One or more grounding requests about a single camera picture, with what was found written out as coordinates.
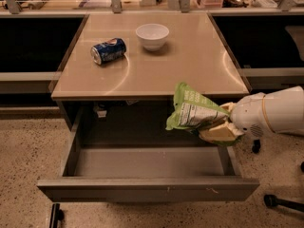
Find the drawer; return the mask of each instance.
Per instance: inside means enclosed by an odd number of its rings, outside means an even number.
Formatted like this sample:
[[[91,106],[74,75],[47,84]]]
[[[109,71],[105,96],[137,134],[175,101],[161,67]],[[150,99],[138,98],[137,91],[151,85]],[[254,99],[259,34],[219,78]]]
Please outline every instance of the drawer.
[[[39,180],[38,187],[56,202],[246,200],[259,182],[240,175],[233,147],[166,131],[171,105],[113,105],[99,119],[94,103],[84,104],[60,176]]]

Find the bowl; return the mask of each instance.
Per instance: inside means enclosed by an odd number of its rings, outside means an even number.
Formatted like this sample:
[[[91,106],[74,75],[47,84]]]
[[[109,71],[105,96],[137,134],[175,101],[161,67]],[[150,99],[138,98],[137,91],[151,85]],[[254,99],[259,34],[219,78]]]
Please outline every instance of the bowl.
[[[145,24],[136,29],[141,45],[150,51],[159,50],[166,42],[169,28],[160,24]]]

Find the can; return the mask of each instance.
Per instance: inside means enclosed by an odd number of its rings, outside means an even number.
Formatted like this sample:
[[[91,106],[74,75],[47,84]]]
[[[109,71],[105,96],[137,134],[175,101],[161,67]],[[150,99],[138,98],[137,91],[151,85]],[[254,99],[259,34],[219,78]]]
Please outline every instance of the can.
[[[113,61],[124,56],[126,46],[121,38],[113,38],[92,47],[91,56],[98,65]]]

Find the speckled floor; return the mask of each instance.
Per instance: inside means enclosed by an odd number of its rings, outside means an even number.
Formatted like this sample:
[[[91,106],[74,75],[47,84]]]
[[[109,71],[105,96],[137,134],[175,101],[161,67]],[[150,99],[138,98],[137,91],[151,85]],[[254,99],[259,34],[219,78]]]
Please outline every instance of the speckled floor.
[[[0,115],[0,227],[48,227],[51,201],[37,180],[56,178],[68,129],[53,115]],[[304,202],[304,138],[261,140],[259,154],[244,138],[235,147],[244,177],[260,186],[244,202],[172,204],[62,203],[61,227],[304,227],[304,213],[267,208],[265,194]]]

